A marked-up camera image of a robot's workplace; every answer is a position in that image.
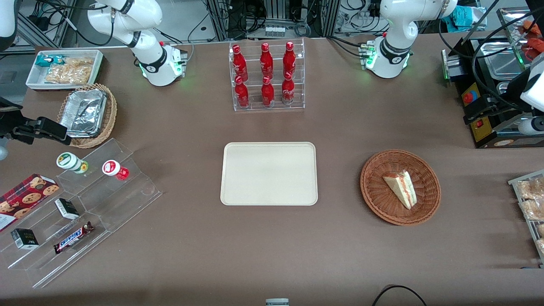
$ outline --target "small plastic bottle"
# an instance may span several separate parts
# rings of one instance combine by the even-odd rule
[[[295,97],[295,83],[293,82],[293,75],[291,72],[285,72],[283,77],[285,79],[281,84],[281,101],[285,105],[290,105],[293,103]]]
[[[274,60],[266,42],[263,42],[261,45],[261,71],[263,72],[263,76],[267,76],[270,79],[274,77]]]
[[[232,64],[234,66],[234,71],[237,76],[242,77],[242,82],[248,80],[248,66],[245,62],[245,58],[240,52],[240,46],[232,46],[232,52],[234,52],[234,58]]]
[[[79,159],[75,154],[64,152],[57,157],[57,166],[74,171],[76,174],[84,173],[89,169],[89,163]]]
[[[296,55],[293,51],[294,48],[295,45],[292,41],[288,41],[285,44],[285,54],[283,55],[283,75],[285,75],[285,72],[291,72],[292,76],[295,74]]]
[[[249,107],[249,94],[248,94],[248,88],[245,86],[244,82],[242,82],[241,76],[236,76],[234,78],[234,82],[236,85],[234,86],[234,92],[236,94],[236,100],[238,100],[238,104],[241,108],[248,108]]]
[[[120,181],[126,180],[129,175],[128,169],[115,160],[105,162],[102,166],[102,172],[108,176],[115,176]]]
[[[263,77],[263,87],[261,87],[261,93],[263,95],[263,105],[266,108],[274,107],[274,87],[270,84],[270,77]]]

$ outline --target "red emergency stop button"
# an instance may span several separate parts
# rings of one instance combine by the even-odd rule
[[[463,102],[464,103],[470,103],[474,101],[474,96],[472,95],[472,93],[466,93],[464,96],[463,96]]]

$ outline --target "coca-cola bottle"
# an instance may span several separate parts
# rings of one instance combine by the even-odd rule
[[[237,76],[242,77],[242,82],[248,80],[248,66],[245,63],[245,58],[240,52],[240,46],[232,46],[232,52],[234,52],[234,58],[232,59],[232,65]]]
[[[234,78],[234,82],[236,85],[234,86],[234,93],[236,94],[236,100],[238,100],[238,104],[241,108],[248,108],[249,107],[249,94],[248,94],[248,88],[245,86],[244,82],[242,81],[241,76],[236,76]]]
[[[293,75],[291,72],[285,72],[283,77],[285,79],[281,84],[281,101],[285,105],[290,105],[293,103],[295,97],[295,83],[293,82]]]
[[[266,42],[261,45],[261,71],[263,76],[273,78],[274,74],[274,60],[272,54],[270,54],[269,46]]]
[[[285,72],[291,72],[292,76],[295,74],[296,55],[293,51],[294,48],[295,45],[292,41],[288,41],[285,44],[285,54],[283,55],[283,75],[285,75]]]
[[[270,77],[263,77],[263,87],[261,87],[261,93],[263,95],[263,105],[266,108],[274,107],[274,87],[270,84]]]

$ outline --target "wicker basket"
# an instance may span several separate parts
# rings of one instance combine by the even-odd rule
[[[385,183],[390,172],[410,173],[417,204],[407,209]],[[440,205],[438,178],[420,157],[408,151],[386,150],[372,156],[361,171],[361,191],[365,202],[380,218],[396,225],[417,225],[429,220]]]
[[[71,146],[76,146],[80,149],[88,149],[94,146],[97,146],[109,138],[109,135],[112,133],[113,126],[115,125],[115,116],[117,115],[117,102],[112,92],[104,85],[93,84],[87,85],[81,88],[76,89],[76,91],[87,91],[92,89],[103,90],[108,94],[108,100],[106,101],[106,109],[104,110],[104,118],[102,119],[102,131],[95,138],[72,138]],[[64,107],[66,107],[66,102],[68,97],[64,99],[64,103],[60,107],[59,115],[57,116],[57,122],[60,122],[64,113]]]

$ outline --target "brown tablecloth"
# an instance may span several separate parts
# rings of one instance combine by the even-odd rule
[[[395,79],[361,71],[326,39],[305,43],[306,109],[262,114],[232,109],[228,44],[196,46],[187,77],[164,88],[142,77],[129,49],[102,49],[100,82],[119,104],[112,136],[164,194],[44,289],[2,269],[0,304],[370,305],[388,284],[432,305],[544,301],[544,271],[520,269],[539,260],[506,183],[544,168],[544,150],[474,149],[455,89],[444,85],[437,35],[420,35]],[[56,118],[65,96],[29,90],[24,114]],[[316,146],[318,202],[223,205],[224,146],[275,141]],[[440,180],[441,206],[422,225],[388,224],[362,200],[365,160],[391,148],[418,154]],[[8,149],[0,192],[31,173],[58,175],[66,147],[36,140]],[[395,289],[380,302],[393,303],[418,301]]]

